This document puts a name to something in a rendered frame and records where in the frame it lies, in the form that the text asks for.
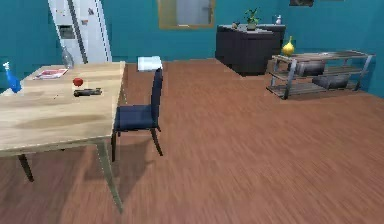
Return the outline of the dark blue dining chair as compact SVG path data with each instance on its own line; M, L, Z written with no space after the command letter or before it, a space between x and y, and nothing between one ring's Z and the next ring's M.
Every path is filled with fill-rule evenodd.
M159 155L163 155L156 134L156 131L161 131L159 114L162 83L162 69L158 68L154 74L151 102L148 105L123 105L117 108L111 136L112 161L116 158L116 139L122 132L128 131L149 130Z

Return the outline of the white bin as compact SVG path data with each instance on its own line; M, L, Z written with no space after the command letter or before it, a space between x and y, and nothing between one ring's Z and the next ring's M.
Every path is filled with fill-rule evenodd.
M140 72L155 71L162 68L162 61L159 56L146 56L138 58L137 69Z

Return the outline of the black cabinet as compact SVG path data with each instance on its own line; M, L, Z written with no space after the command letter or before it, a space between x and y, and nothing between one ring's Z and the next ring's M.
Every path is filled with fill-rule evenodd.
M253 31L246 24L237 29L218 25L215 58L241 76L263 75L268 61L281 52L286 26L260 24Z

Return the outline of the yellow framed window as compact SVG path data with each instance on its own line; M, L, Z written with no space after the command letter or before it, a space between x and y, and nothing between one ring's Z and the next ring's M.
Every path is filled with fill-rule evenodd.
M198 29L214 25L216 0L156 0L161 29Z

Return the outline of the black remote control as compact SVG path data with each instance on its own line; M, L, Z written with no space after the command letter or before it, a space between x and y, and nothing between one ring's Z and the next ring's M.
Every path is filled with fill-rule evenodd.
M102 94L101 88L75 90L73 93L75 97L101 95L101 94Z

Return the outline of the green house plant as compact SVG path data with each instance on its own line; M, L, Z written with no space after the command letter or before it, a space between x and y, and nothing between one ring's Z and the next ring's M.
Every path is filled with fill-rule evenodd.
M245 19L247 21L247 30L254 31L259 23L259 18L256 16L258 9L248 9L245 11Z

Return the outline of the yellow vase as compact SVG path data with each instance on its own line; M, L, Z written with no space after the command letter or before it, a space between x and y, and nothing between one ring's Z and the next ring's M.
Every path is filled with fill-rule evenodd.
M289 41L283 46L282 53L285 56L291 56L294 53L295 47L292 43L293 37L289 38Z

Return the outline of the grey box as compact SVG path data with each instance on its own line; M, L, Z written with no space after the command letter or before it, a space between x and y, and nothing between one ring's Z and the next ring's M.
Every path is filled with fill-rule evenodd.
M299 62L296 65L296 74L298 76L317 76L325 70L325 63L322 61Z
M318 76L312 79L312 82L327 90L345 88L348 84L348 75L336 75L336 76Z

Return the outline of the grey metal wooden shelf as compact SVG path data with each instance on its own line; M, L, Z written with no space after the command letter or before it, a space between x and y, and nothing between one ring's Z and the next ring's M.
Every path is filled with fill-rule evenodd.
M268 91L286 100L291 95L350 89L357 91L374 54L356 50L274 55Z

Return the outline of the clear glass bottle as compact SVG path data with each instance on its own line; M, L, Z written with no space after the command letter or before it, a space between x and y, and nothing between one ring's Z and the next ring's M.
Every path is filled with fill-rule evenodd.
M63 64L67 69L74 68L73 57L65 46L62 47L62 59L63 59Z

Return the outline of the white grey fridge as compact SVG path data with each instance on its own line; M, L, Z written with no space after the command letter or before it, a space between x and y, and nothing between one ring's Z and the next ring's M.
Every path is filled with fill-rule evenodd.
M56 32L75 64L111 62L101 0L48 0Z

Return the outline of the light wooden dining table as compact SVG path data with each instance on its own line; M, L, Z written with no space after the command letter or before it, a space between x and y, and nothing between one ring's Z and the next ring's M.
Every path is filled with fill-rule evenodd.
M125 63L81 64L56 79L34 80L41 67L22 81L23 89L0 94L0 157L94 145L112 198L123 204L113 181L109 159L116 109ZM73 84L81 78L79 87ZM73 95L101 88L101 95Z

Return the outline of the red white magazine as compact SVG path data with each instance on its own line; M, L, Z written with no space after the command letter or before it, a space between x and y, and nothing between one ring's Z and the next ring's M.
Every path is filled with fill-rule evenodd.
M44 80L44 79L56 79L60 78L67 73L67 69L49 69L43 70L38 75L34 77L34 80Z

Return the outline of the blue spray bottle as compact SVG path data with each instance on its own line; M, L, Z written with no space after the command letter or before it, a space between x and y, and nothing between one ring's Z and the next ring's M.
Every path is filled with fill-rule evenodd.
M6 77L7 77L9 88L14 93L18 93L22 89L20 80L12 74L12 72L10 70L10 64L8 62L5 62L3 64L3 67L4 67L5 72L6 72Z

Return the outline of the dark framed wall picture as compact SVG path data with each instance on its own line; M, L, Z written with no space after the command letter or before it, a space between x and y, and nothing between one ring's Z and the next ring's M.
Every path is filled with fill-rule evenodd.
M312 7L314 0L290 0L289 6Z

